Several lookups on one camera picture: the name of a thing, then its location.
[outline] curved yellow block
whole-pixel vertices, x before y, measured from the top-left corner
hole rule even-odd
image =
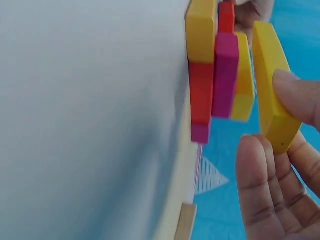
[[[290,71],[290,67],[272,24],[261,21],[254,23],[252,55],[261,134],[271,142],[276,154],[283,154],[288,150],[302,123],[285,110],[273,88],[275,70]]]
[[[238,37],[239,65],[231,119],[247,122],[255,103],[255,85],[247,35],[243,32],[235,35]]]
[[[189,61],[214,62],[217,8],[218,0],[191,0],[185,16]]]

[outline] magenta block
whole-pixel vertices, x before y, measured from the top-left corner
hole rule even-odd
[[[209,124],[191,123],[191,141],[199,144],[208,144],[210,128],[211,120]]]
[[[235,99],[239,65],[238,37],[220,32],[215,38],[212,116],[229,119]]]

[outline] stacked blocks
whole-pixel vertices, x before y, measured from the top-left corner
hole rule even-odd
[[[258,93],[260,131],[276,154],[285,153],[301,127],[279,102],[273,88],[275,70],[290,71],[284,50],[272,24],[253,25],[252,55]]]
[[[248,38],[244,33],[234,33],[235,6],[230,1],[218,6],[218,0],[191,0],[185,23],[191,140],[207,144],[211,115],[247,122],[252,113],[255,91]],[[252,55],[260,130],[271,142],[274,152],[283,154],[302,123],[284,109],[273,88],[275,70],[290,71],[290,68],[271,24],[254,23]]]
[[[231,119],[247,122],[255,103],[255,85],[247,35],[242,32],[235,35],[238,37],[239,65]]]
[[[185,16],[189,60],[191,140],[209,142],[214,92],[218,0],[192,0]]]
[[[230,118],[239,64],[238,37],[219,32],[215,40],[215,73],[212,116]]]

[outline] skin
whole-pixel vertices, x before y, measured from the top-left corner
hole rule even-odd
[[[235,31],[246,33],[252,43],[254,21],[269,22],[275,0],[228,0],[235,4]]]
[[[273,87],[284,107],[300,121],[320,130],[320,82],[301,80],[277,70]],[[236,177],[248,240],[319,240],[320,207],[297,177],[320,197],[320,153],[296,135],[288,152],[274,155],[261,135],[241,138]]]

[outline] white surface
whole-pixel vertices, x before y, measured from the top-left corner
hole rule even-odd
[[[164,210],[157,226],[154,240],[173,240],[175,238],[182,204],[193,203],[198,144],[191,142],[190,126],[191,109],[190,90],[188,87],[186,89],[183,118],[179,130],[177,160],[174,164],[168,197],[165,201]]]
[[[188,2],[1,1],[0,239],[152,234],[188,81]]]

